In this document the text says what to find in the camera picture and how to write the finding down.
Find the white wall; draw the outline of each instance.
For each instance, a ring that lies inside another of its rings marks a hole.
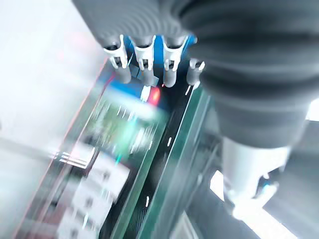
[[[104,57],[70,0],[0,1],[0,137],[36,148],[61,141]],[[0,238],[13,233],[48,163],[0,150]]]

